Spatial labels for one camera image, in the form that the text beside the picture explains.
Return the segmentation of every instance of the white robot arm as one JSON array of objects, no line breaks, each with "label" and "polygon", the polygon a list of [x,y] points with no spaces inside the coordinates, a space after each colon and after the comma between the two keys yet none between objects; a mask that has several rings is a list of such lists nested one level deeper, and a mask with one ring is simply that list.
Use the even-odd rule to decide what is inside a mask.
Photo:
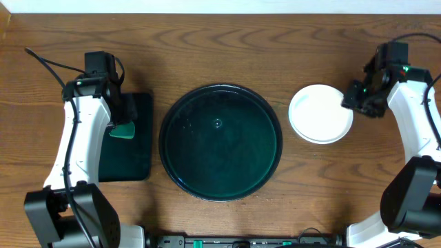
[{"label": "white robot arm", "polygon": [[[30,50],[27,52],[48,66],[44,59]],[[115,58],[106,52],[86,53],[85,67],[81,76],[63,86],[65,125],[57,159],[44,182],[43,190],[26,195],[25,212],[42,247],[93,245],[144,248],[144,229],[121,224],[116,211],[98,188],[99,159],[105,130],[109,125],[124,124],[133,117],[130,101],[121,96],[124,72],[118,78]],[[73,100],[76,113],[70,99]],[[71,139],[73,145],[69,153],[68,144]],[[68,187],[73,201],[66,199],[66,156],[69,156]],[[76,220],[59,215],[68,206],[72,207],[72,211],[75,210]]]},{"label": "white robot arm", "polygon": [[[427,83],[407,81],[396,83],[387,97],[387,103],[395,116],[404,145],[405,163],[414,156],[430,156],[435,161],[441,161],[441,151],[433,135],[426,112],[422,104]],[[435,90],[429,91],[429,109],[437,127],[441,127],[435,99]],[[368,219],[352,224],[347,228],[347,244],[349,247],[369,248],[380,247],[399,238],[409,240],[421,239],[420,235],[407,232],[398,234],[389,232],[376,212]]]},{"label": "white robot arm", "polygon": [[441,174],[441,151],[435,135],[441,118],[431,88],[435,81],[428,70],[409,67],[406,43],[380,45],[365,72],[363,82],[354,81],[350,86],[342,106],[370,117],[382,117],[390,108],[400,130],[406,165],[384,191],[380,211],[347,228],[347,245],[388,247],[399,238],[439,236],[441,200],[430,193]]}]

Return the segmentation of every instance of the black cable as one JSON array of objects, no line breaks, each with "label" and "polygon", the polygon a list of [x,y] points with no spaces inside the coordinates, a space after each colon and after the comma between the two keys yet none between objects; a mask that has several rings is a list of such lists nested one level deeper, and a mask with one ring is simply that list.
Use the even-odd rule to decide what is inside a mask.
[{"label": "black cable", "polygon": [[441,43],[441,39],[439,37],[437,37],[437,36],[435,36],[433,34],[427,34],[427,33],[423,33],[423,32],[415,32],[415,33],[400,35],[398,37],[393,38],[391,40],[391,42],[396,42],[396,41],[401,40],[401,39],[405,39],[405,38],[409,38],[409,37],[417,37],[417,36],[428,37],[428,38],[434,39],[437,42]]},{"label": "black cable", "polygon": [[[405,39],[408,37],[417,37],[417,36],[428,37],[430,39],[437,41],[438,43],[441,43],[441,38],[439,38],[435,35],[427,34],[427,33],[423,33],[423,32],[416,32],[416,33],[400,35],[400,36],[392,39],[391,42],[396,42],[401,39]],[[422,101],[422,103],[424,104],[424,109],[426,110],[427,119],[429,120],[429,124],[432,129],[433,135],[435,136],[436,142],[438,143],[438,149],[441,147],[441,136],[440,136],[438,129],[436,128],[435,122],[433,121],[432,113],[430,113],[428,95],[429,95],[430,89],[435,85],[436,81],[438,81],[440,79],[440,77],[441,77],[441,74],[439,74],[431,83],[429,83],[427,85],[427,88],[424,91],[424,98]]]},{"label": "black cable", "polygon": [[124,82],[124,76],[125,76],[124,66],[123,66],[123,64],[121,63],[121,61],[120,61],[118,58],[115,57],[115,60],[116,60],[116,62],[118,62],[119,67],[120,67],[121,70],[123,71],[123,72],[121,73],[121,76],[119,77],[119,80],[118,80],[118,84],[121,85],[121,84],[123,84],[123,82]]},{"label": "black cable", "polygon": [[298,243],[298,244],[300,244],[300,238],[302,238],[303,234],[304,234],[306,231],[309,231],[309,230],[317,231],[317,232],[322,236],[322,239],[325,240],[326,244],[329,245],[329,243],[330,243],[329,240],[328,240],[327,238],[325,238],[325,236],[321,233],[321,231],[318,231],[318,229],[316,229],[316,228],[314,228],[314,227],[308,227],[308,228],[306,228],[305,230],[302,231],[302,233],[297,237],[297,243]]},{"label": "black cable", "polygon": [[40,62],[41,65],[43,65],[48,71],[54,76],[54,78],[58,81],[60,86],[63,88],[63,90],[66,89],[66,85],[64,85],[63,81],[60,79],[60,77],[54,72],[54,70],[40,57],[38,56],[34,51],[32,51],[29,48],[25,48],[25,52],[28,53],[30,56],[33,56],[36,60]]},{"label": "black cable", "polygon": [[[29,48],[25,48],[25,52],[27,52],[28,54],[32,55],[34,58],[36,58],[46,69],[48,69],[48,71],[55,77],[55,79],[58,81],[58,83],[61,85],[61,87],[65,90],[66,86],[64,85],[63,81],[60,79],[60,77],[54,72],[54,70],[46,63],[45,59],[41,58],[40,56],[38,56],[35,52],[33,52],[31,49]],[[72,96],[68,96],[69,97],[69,102],[72,105],[72,111],[74,112],[74,119],[73,119],[73,126],[72,126],[72,132],[70,133],[70,138],[69,138],[69,143],[68,143],[68,148],[66,149],[66,155],[65,155],[65,159],[64,159],[64,166],[63,166],[63,180],[64,180],[64,189],[65,189],[65,194],[66,194],[66,198],[68,199],[70,208],[72,209],[72,212],[74,213],[74,217],[76,219],[76,221],[78,222],[79,227],[81,228],[81,231],[83,231],[84,236],[86,237],[86,239],[89,242],[89,245],[92,248],[96,248],[96,245],[92,239],[92,236],[90,235],[90,232],[88,231],[87,227],[84,224],[84,221],[82,219],[82,217],[80,216],[78,209],[76,207],[76,203],[74,201],[74,197],[72,195],[72,192],[70,191],[70,187],[69,187],[69,161],[70,161],[70,154],[72,153],[72,147],[74,145],[74,138],[75,138],[75,134],[76,134],[76,129],[78,127],[78,123],[79,123],[79,118],[78,118],[78,111],[76,109],[76,105],[75,102],[72,98]]]},{"label": "black cable", "polygon": [[424,109],[426,110],[427,119],[429,120],[430,127],[432,128],[433,134],[435,135],[436,141],[438,142],[438,147],[441,147],[441,136],[438,132],[438,129],[436,128],[435,122],[433,121],[432,114],[430,113],[429,109],[429,91],[430,89],[435,85],[436,81],[438,81],[441,78],[441,74],[439,74],[433,81],[427,86],[426,91],[424,91],[424,98],[422,100],[422,103],[424,104]]},{"label": "black cable", "polygon": [[41,59],[43,59],[46,63],[52,64],[52,65],[55,65],[55,66],[58,66],[58,67],[61,67],[61,68],[69,69],[69,70],[75,70],[77,72],[81,72],[81,73],[85,74],[85,71],[83,71],[81,69],[70,67],[70,66],[67,66],[67,65],[62,65],[60,63],[57,63],[57,62],[54,62],[54,61],[50,61],[49,59],[45,59],[45,58],[41,58]]},{"label": "black cable", "polygon": [[408,238],[399,238],[400,244],[407,247],[408,245],[413,245],[415,248],[424,248],[421,245],[415,243],[412,240],[409,240]]}]

